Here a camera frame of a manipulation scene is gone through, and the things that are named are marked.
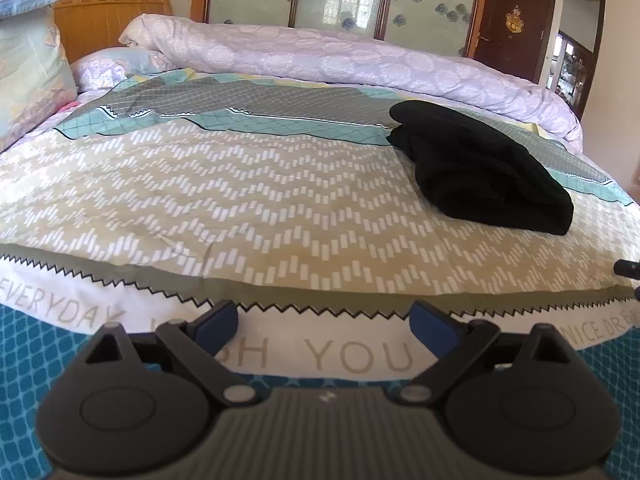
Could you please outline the black pants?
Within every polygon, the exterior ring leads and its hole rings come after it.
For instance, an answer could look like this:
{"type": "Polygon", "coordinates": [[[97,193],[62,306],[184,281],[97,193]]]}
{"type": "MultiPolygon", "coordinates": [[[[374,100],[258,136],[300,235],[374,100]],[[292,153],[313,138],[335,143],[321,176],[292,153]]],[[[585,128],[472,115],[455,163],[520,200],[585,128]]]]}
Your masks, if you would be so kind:
{"type": "Polygon", "coordinates": [[[523,145],[465,114],[411,100],[390,108],[387,141],[414,163],[426,200],[450,218],[563,236],[570,194],[523,145]]]}

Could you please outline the patterned bed cover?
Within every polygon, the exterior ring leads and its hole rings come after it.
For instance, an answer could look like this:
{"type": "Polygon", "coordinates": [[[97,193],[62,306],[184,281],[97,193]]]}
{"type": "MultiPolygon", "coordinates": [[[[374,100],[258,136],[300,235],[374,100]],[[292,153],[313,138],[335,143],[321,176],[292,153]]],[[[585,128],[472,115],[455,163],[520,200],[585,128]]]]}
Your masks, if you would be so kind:
{"type": "Polygon", "coordinates": [[[38,404],[106,323],[146,333],[229,299],[218,358],[257,388],[398,387],[433,362],[423,299],[508,332],[550,323],[620,406],[639,474],[639,305],[613,272],[639,207],[587,157],[493,119],[570,194],[563,236],[451,219],[387,141],[390,89],[174,70],[87,92],[1,155],[1,474],[50,470],[38,404]]]}

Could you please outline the small lilac pillow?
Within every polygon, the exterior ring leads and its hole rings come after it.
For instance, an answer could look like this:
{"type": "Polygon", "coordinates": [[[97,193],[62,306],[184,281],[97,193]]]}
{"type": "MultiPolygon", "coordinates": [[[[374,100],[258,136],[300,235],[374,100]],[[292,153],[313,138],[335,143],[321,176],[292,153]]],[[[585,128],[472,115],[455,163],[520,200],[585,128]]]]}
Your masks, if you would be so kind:
{"type": "Polygon", "coordinates": [[[109,89],[136,75],[175,70],[165,55],[152,50],[117,47],[99,50],[70,64],[79,92],[109,89]]]}

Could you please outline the dark brown door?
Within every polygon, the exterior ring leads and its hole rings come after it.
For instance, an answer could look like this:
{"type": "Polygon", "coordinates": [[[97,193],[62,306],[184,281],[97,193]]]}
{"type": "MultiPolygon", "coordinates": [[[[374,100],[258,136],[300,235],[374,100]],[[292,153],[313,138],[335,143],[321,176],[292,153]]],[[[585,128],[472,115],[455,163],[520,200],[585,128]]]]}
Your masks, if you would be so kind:
{"type": "Polygon", "coordinates": [[[556,93],[582,117],[606,0],[475,0],[466,55],[556,93]]]}

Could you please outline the lilac rolled duvet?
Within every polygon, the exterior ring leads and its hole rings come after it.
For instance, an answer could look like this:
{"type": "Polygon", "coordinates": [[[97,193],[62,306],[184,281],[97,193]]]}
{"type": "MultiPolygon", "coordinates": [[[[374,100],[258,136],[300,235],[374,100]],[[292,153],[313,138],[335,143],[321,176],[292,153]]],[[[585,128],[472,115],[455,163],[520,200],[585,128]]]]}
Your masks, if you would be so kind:
{"type": "Polygon", "coordinates": [[[582,152],[582,126],[559,96],[472,58],[402,48],[347,32],[206,24],[160,14],[137,16],[119,41],[204,73],[366,84],[436,96],[535,124],[572,153],[582,152]]]}

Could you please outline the wooden headboard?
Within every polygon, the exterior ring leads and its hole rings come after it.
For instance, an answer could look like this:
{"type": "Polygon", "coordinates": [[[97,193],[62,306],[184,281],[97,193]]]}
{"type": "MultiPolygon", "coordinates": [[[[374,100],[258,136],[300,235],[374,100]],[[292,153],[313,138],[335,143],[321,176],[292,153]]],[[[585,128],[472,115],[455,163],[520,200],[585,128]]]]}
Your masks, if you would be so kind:
{"type": "Polygon", "coordinates": [[[120,35],[140,14],[172,14],[170,0],[60,0],[52,9],[70,63],[120,47],[120,35]]]}

